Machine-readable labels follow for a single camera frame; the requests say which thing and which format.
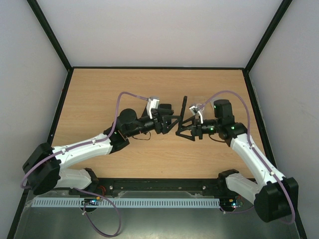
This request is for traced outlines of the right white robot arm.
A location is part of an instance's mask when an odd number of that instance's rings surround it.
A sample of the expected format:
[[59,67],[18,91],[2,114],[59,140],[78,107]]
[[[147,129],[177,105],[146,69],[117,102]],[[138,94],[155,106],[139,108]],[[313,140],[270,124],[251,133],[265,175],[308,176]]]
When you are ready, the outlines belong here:
[[205,120],[197,106],[190,107],[193,116],[179,124],[176,135],[195,141],[205,134],[218,134],[240,156],[255,179],[251,181],[235,169],[226,170],[218,175],[218,191],[223,195],[234,192],[245,198],[264,222],[288,215],[294,221],[299,191],[296,180],[281,173],[254,143],[246,126],[235,122],[228,100],[216,100],[213,109],[215,118]]

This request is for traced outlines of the phone with black screen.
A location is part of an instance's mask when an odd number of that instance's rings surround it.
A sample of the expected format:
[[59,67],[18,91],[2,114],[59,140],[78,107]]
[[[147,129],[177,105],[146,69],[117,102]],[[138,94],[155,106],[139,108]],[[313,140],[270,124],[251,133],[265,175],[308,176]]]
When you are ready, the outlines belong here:
[[162,115],[173,115],[171,104],[160,104],[158,109]]

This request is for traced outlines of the pink phone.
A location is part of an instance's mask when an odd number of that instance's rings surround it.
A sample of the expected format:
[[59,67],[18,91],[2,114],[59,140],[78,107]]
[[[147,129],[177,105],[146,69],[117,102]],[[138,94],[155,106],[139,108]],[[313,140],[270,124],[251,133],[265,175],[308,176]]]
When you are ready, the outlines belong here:
[[143,119],[149,118],[149,115],[148,115],[147,109],[144,109],[144,111],[143,111],[143,113],[142,113],[141,118],[143,118]]

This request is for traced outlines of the clear magsafe phone case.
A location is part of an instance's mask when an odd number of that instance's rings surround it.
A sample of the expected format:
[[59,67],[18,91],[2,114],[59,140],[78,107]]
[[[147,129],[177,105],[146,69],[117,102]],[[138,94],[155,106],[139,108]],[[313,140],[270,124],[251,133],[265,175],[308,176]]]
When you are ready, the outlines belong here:
[[203,96],[192,96],[190,98],[189,110],[190,112],[196,116],[198,119],[204,119],[204,111],[205,107],[198,110],[203,103],[205,103],[205,98]]

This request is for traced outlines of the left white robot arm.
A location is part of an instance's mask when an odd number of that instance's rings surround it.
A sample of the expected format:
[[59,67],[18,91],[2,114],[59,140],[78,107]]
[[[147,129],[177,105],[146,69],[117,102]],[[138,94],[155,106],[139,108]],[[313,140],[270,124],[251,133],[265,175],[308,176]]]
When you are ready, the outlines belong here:
[[141,118],[133,109],[124,109],[116,123],[103,133],[74,144],[52,147],[40,144],[22,166],[25,177],[22,185],[35,195],[55,188],[86,189],[94,181],[91,169],[70,169],[70,166],[87,159],[108,155],[129,145],[129,137],[155,131],[166,134],[180,122],[181,117],[170,109],[152,109]]

